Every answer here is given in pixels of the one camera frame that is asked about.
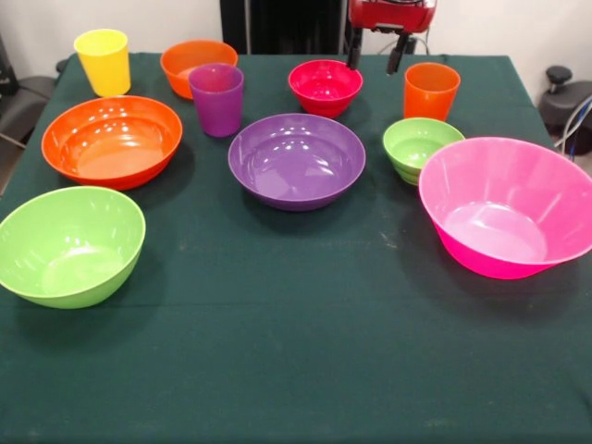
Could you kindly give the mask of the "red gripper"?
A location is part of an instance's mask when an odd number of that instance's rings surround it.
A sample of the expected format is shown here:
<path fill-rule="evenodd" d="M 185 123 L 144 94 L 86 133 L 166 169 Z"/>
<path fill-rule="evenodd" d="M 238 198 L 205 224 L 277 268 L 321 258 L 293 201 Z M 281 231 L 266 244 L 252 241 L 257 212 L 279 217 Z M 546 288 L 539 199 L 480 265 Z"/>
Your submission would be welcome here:
<path fill-rule="evenodd" d="M 362 48 L 361 29 L 421 33 L 429 28 L 437 4 L 437 1 L 350 1 L 349 19 L 352 29 L 347 67 L 351 70 L 358 68 Z M 407 43 L 408 36 L 400 35 L 388 57 L 388 74 L 398 71 Z"/>

